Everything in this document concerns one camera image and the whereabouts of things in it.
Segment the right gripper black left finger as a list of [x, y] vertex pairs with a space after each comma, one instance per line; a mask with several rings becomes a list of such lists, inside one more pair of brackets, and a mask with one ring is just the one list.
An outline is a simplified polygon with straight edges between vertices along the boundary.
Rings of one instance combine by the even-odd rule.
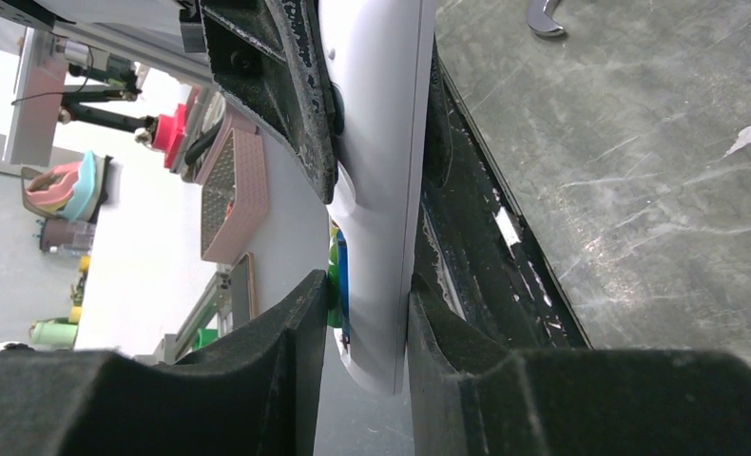
[[309, 455], [327, 277], [179, 362], [113, 351], [0, 353], [0, 455]]

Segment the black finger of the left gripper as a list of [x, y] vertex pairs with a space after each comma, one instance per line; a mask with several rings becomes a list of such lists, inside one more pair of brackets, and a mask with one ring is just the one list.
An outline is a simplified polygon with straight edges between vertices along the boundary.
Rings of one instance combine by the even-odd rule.
[[336, 110], [322, 54], [318, 2], [202, 1], [215, 85], [295, 159], [318, 199], [337, 183]]
[[425, 132], [425, 178], [435, 187], [445, 185], [451, 170], [453, 140], [440, 59], [436, 49], [432, 53], [429, 100]]

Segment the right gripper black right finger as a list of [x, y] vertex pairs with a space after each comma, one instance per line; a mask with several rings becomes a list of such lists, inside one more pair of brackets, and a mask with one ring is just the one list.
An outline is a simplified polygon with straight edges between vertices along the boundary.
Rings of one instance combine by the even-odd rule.
[[751, 455], [751, 369], [733, 354], [508, 349], [420, 276], [408, 336], [419, 455]]

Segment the white remote control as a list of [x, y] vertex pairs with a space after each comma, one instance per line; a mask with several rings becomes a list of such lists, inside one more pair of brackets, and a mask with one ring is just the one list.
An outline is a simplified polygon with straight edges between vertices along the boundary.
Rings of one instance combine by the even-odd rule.
[[372, 393], [403, 384], [434, 41], [432, 1], [322, 1], [323, 54], [339, 103], [338, 180], [327, 209], [348, 248], [350, 345]]

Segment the green battery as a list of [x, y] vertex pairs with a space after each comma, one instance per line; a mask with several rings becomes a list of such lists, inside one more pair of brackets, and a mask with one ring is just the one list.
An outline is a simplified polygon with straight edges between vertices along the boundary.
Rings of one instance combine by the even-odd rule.
[[328, 280], [329, 280], [329, 311], [327, 324], [335, 329], [342, 328], [342, 306], [339, 291], [339, 271], [338, 271], [338, 242], [337, 242], [337, 225], [331, 221], [330, 223], [330, 244], [329, 244], [329, 264], [328, 264]]

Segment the blue battery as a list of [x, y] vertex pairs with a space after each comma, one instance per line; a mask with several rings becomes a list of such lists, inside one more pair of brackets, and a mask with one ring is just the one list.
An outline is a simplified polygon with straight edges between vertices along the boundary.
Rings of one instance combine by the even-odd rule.
[[342, 312], [341, 341], [345, 349], [348, 349], [350, 345], [348, 248], [345, 236], [340, 229], [337, 230], [337, 268]]

